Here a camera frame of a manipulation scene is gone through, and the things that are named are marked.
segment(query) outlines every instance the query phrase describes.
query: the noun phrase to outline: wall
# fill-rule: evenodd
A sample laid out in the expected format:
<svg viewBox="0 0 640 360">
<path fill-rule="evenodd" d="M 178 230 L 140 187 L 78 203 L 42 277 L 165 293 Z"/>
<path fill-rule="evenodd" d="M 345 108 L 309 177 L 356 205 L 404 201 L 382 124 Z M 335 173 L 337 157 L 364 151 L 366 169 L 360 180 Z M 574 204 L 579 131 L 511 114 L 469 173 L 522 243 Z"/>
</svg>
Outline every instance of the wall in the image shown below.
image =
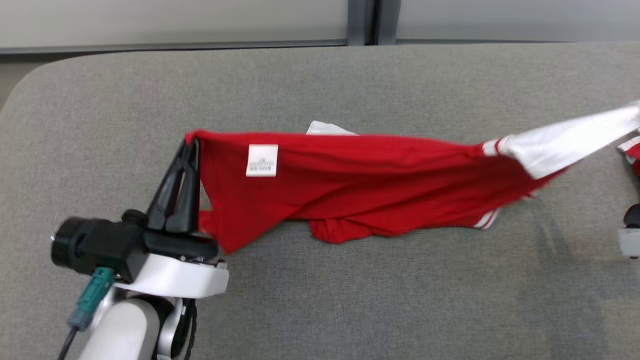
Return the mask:
<svg viewBox="0 0 640 360">
<path fill-rule="evenodd" d="M 347 0 L 1 0 L 0 48 L 345 39 Z"/>
<path fill-rule="evenodd" d="M 639 0 L 402 0 L 398 39 L 640 40 Z"/>
</svg>

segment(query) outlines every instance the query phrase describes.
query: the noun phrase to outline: shirt label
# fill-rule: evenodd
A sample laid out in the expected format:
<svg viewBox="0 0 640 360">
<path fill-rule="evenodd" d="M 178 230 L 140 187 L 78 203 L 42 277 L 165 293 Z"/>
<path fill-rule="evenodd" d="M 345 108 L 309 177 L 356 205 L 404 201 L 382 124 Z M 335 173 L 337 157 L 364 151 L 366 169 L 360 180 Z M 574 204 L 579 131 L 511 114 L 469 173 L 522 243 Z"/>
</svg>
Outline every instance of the shirt label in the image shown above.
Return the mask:
<svg viewBox="0 0 640 360">
<path fill-rule="evenodd" d="M 249 145 L 249 158 L 246 164 L 246 175 L 250 177 L 276 176 L 278 165 L 277 145 Z"/>
</svg>

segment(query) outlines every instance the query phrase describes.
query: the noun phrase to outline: garment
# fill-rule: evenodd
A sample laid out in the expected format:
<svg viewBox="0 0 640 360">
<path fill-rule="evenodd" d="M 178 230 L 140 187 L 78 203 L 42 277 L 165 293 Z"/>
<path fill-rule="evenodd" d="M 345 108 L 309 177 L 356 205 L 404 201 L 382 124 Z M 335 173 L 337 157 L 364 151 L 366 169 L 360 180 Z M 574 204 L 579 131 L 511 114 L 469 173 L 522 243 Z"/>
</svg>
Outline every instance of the garment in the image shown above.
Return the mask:
<svg viewBox="0 0 640 360">
<path fill-rule="evenodd" d="M 233 252 L 286 219 L 308 220 L 314 237 L 330 243 L 417 228 L 487 228 L 499 208 L 640 127 L 638 113 L 632 104 L 477 145 L 204 130 L 186 140 L 200 141 L 200 178 L 212 204 L 200 225 Z"/>
<path fill-rule="evenodd" d="M 618 146 L 618 150 L 625 154 L 634 169 L 634 174 L 640 176 L 640 136 L 623 142 Z"/>
</svg>

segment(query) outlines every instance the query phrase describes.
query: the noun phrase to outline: red fabric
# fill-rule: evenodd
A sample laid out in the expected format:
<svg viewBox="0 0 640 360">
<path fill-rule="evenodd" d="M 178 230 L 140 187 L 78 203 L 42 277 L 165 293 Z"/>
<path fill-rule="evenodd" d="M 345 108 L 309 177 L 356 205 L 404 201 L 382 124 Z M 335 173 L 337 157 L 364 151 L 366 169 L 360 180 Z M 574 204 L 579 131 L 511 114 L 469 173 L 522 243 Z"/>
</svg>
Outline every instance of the red fabric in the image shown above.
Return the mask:
<svg viewBox="0 0 640 360">
<path fill-rule="evenodd" d="M 285 219 L 308 220 L 312 234 L 330 243 L 473 227 L 558 175 L 533 180 L 517 161 L 485 156 L 482 145 L 424 138 L 204 130 L 186 135 L 193 138 L 212 205 L 200 225 L 226 252 Z M 250 144 L 278 144 L 275 177 L 246 177 Z"/>
<path fill-rule="evenodd" d="M 634 169 L 634 174 L 636 176 L 640 176 L 640 144 L 634 144 L 628 150 L 624 152 L 627 156 L 634 159 L 634 162 L 631 163 L 631 166 Z"/>
</svg>

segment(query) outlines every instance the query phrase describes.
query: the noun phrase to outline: gray table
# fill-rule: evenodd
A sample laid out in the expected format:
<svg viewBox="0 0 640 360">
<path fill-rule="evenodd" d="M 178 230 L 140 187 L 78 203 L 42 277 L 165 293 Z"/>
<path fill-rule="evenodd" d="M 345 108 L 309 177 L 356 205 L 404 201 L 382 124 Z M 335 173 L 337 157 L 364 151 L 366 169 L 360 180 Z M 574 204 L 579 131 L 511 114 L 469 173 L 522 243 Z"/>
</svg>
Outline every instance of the gray table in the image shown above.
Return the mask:
<svg viewBox="0 0 640 360">
<path fill-rule="evenodd" d="M 51 359 L 88 280 L 56 268 L 70 215 L 146 208 L 184 132 L 359 133 L 478 143 L 640 97 L 640 44 L 421 45 L 105 54 L 43 66 L 0 113 L 0 358 Z M 638 201 L 613 145 L 487 231 L 343 245 L 286 223 L 227 258 L 193 359 L 631 359 Z M 72 357 L 86 341 L 80 336 Z"/>
</svg>

